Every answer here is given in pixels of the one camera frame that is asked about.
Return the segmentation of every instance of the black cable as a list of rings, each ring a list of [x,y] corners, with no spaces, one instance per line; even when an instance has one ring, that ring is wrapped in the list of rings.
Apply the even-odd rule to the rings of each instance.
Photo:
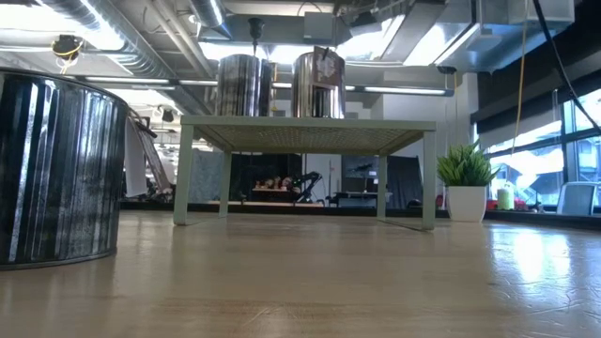
[[[548,30],[547,20],[545,20],[545,15],[543,14],[543,9],[541,8],[541,3],[539,2],[539,0],[532,0],[532,1],[534,3],[534,8],[536,9],[536,16],[538,16],[538,21],[541,24],[541,27],[543,28],[543,33],[545,33],[545,38],[547,39],[547,42],[551,45],[551,48],[553,48],[553,53],[555,53],[555,57],[554,57],[555,68],[560,73],[563,84],[568,88],[569,95],[570,95],[572,101],[574,102],[574,104],[576,104],[576,106],[586,116],[586,118],[588,118],[589,121],[591,121],[591,123],[593,124],[593,127],[595,129],[597,129],[597,132],[599,133],[599,135],[601,135],[601,128],[599,128],[599,125],[593,120],[593,118],[589,115],[589,113],[587,113],[587,111],[582,106],[582,103],[580,103],[580,101],[578,100],[578,95],[576,94],[576,91],[574,91],[574,87],[572,86],[572,83],[570,83],[570,79],[568,79],[567,74],[565,73],[565,68],[563,67],[562,58],[560,57],[560,54],[557,51],[557,46],[555,46],[555,41],[553,41],[553,37],[551,36],[551,33]]]

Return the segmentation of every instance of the potted plant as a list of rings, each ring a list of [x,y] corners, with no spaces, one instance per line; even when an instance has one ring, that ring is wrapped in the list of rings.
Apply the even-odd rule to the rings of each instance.
[[[448,188],[447,207],[456,222],[479,223],[486,211],[486,186],[497,175],[478,143],[451,146],[449,155],[439,158],[439,177]]]

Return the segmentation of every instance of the glass window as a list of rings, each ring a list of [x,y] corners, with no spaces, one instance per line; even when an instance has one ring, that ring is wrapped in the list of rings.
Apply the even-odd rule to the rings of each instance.
[[[531,143],[546,140],[552,137],[559,137],[562,134],[562,122],[555,121],[549,123],[541,128],[537,128],[533,131],[524,132],[520,134],[516,138],[516,146],[525,146]],[[488,153],[492,154],[497,151],[502,151],[511,148],[514,139],[507,140],[505,142],[501,142],[497,145],[491,146],[488,149]]]
[[[597,124],[601,124],[601,89],[598,89],[592,93],[584,95],[578,99],[582,106],[586,111],[591,115],[593,120]],[[572,101],[568,101],[564,104],[565,111],[567,112],[566,116],[570,119],[572,116],[572,121],[568,121],[568,128],[566,132],[572,131],[585,131],[593,127],[591,121],[576,107],[576,105]]]
[[[493,170],[500,168],[497,177],[490,183],[492,199],[497,199],[497,190],[508,183],[513,186],[516,199],[529,206],[537,201],[547,206],[557,205],[563,184],[561,146],[499,156],[490,159],[490,164]]]
[[[576,141],[576,178],[578,182],[597,184],[595,205],[601,207],[601,137]]]

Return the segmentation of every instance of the table leg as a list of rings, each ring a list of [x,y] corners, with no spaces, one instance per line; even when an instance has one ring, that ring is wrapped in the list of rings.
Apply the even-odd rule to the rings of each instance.
[[[232,152],[226,150],[223,152],[223,170],[222,170],[222,192],[219,203],[219,217],[227,216],[229,207],[229,181],[232,172]]]
[[[388,182],[388,161],[386,155],[378,158],[378,219],[386,220],[386,184]]]
[[[176,204],[173,212],[173,223],[176,225],[186,225],[186,220],[188,219],[193,132],[194,126],[181,126],[179,163],[177,164]]]
[[[422,229],[434,230],[436,221],[436,133],[424,132],[424,196]]]

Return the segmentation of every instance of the white pot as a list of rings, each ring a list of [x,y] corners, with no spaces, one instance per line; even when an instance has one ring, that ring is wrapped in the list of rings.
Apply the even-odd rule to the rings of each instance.
[[[486,211],[486,187],[449,187],[447,207],[455,222],[480,223]]]

